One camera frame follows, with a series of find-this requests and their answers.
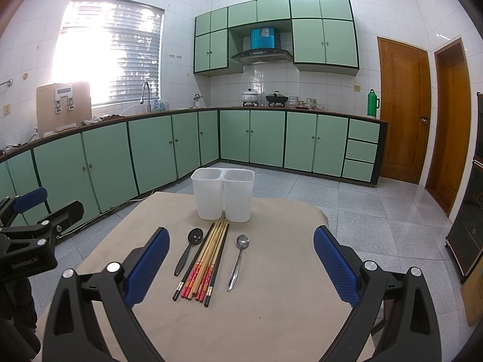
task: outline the wooden countertop edge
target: wooden countertop edge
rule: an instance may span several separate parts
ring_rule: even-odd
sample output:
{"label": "wooden countertop edge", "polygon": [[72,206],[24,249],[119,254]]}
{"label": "wooden countertop edge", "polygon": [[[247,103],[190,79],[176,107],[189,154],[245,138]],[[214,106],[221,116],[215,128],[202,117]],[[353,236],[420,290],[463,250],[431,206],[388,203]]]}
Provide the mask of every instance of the wooden countertop edge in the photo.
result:
{"label": "wooden countertop edge", "polygon": [[210,110],[274,110],[274,111],[290,111],[295,113],[313,113],[313,114],[326,114],[336,117],[345,117],[345,118],[352,118],[352,119],[360,119],[362,121],[367,122],[374,122],[374,123],[385,123],[388,124],[388,121],[383,121],[381,119],[373,119],[369,117],[362,117],[356,116],[352,114],[344,114],[344,113],[333,113],[330,111],[325,110],[304,110],[304,109],[294,109],[289,107],[267,107],[267,106],[232,106],[232,107],[200,107],[200,108],[188,108],[188,109],[176,109],[176,110],[167,110],[167,111],[157,111],[150,114],[138,114],[135,116],[129,117],[120,117],[116,119],[108,119],[102,122],[96,122],[90,125],[82,125],[77,126],[76,128],[67,129],[65,131],[61,131],[54,135],[48,136],[46,138],[40,138],[38,140],[32,141],[31,143],[26,143],[20,147],[17,147],[15,150],[9,151],[7,154],[0,156],[0,163],[13,158],[16,155],[19,155],[25,151],[29,151],[32,148],[36,148],[46,143],[50,143],[51,141],[55,141],[58,139],[65,138],[70,135],[75,135],[81,132],[90,131],[92,129],[101,128],[103,126],[109,126],[117,123],[128,122],[128,121],[136,121],[137,119],[145,119],[145,118],[153,118],[153,117],[162,117],[162,116],[169,116],[173,114],[182,114],[182,113],[191,113],[195,111],[210,111]]}

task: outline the bundle of chopsticks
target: bundle of chopsticks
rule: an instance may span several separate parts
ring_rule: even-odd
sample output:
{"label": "bundle of chopsticks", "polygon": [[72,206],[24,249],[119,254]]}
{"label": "bundle of chopsticks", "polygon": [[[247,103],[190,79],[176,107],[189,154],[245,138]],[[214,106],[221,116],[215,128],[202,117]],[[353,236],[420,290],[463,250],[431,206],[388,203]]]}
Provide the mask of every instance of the bundle of chopsticks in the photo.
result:
{"label": "bundle of chopsticks", "polygon": [[188,300],[195,297],[197,301],[204,302],[204,306],[208,307],[223,247],[225,246],[228,227],[229,224],[225,218],[211,225],[205,239],[198,248],[196,256],[178,285],[173,295],[173,301],[176,301],[181,294],[182,298]]}

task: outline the window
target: window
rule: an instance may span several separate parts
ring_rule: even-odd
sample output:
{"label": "window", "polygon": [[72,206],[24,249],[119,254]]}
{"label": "window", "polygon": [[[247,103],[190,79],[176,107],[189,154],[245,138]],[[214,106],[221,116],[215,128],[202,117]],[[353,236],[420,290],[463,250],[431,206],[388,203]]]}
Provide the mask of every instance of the window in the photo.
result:
{"label": "window", "polygon": [[163,13],[126,0],[71,0],[54,54],[54,82],[88,81],[93,107],[138,101],[145,81],[151,99],[159,98]]}

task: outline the cloth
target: cloth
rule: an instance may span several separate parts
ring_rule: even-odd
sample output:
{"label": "cloth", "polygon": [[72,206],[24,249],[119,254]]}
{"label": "cloth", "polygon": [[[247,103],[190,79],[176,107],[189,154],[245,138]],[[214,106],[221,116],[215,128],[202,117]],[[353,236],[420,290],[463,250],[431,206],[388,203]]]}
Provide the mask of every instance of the cloth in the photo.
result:
{"label": "cloth", "polygon": [[[133,311],[167,362],[197,360],[288,362],[319,360],[346,321],[351,307],[340,300],[313,248],[313,232],[327,218],[309,204],[254,198],[251,219],[230,222],[216,284],[208,308],[172,296],[184,272],[173,275],[187,234],[212,221],[197,215],[192,195],[157,192],[140,203],[79,266],[78,273],[101,271],[143,246],[160,226],[170,233],[170,251],[144,301]],[[238,256],[236,238],[250,238],[238,279],[226,292]],[[187,265],[197,251],[190,252]],[[112,356],[126,360],[99,302],[96,314]],[[42,336],[48,309],[39,319]],[[359,357],[374,352],[371,337]]]}

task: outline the metal spoon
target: metal spoon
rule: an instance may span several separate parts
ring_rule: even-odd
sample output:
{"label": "metal spoon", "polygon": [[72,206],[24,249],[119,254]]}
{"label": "metal spoon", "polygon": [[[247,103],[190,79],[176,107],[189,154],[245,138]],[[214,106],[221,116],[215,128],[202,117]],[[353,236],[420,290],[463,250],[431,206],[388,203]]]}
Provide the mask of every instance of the metal spoon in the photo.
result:
{"label": "metal spoon", "polygon": [[183,255],[181,256],[178,264],[176,265],[176,269],[174,270],[174,275],[178,276],[180,272],[183,270],[184,265],[186,264],[186,260],[189,255],[189,251],[193,245],[197,245],[203,239],[203,230],[202,229],[193,229],[188,233],[188,242],[189,245],[184,250]]}
{"label": "metal spoon", "polygon": [[237,246],[238,246],[238,249],[240,249],[240,253],[238,254],[238,260],[237,260],[237,263],[235,264],[235,268],[233,268],[233,272],[231,273],[230,281],[228,282],[228,288],[226,289],[226,291],[231,291],[231,289],[233,288],[233,285],[237,281],[238,270],[240,269],[240,263],[242,262],[242,252],[244,249],[248,248],[249,243],[250,243],[250,240],[245,234],[238,236]]}

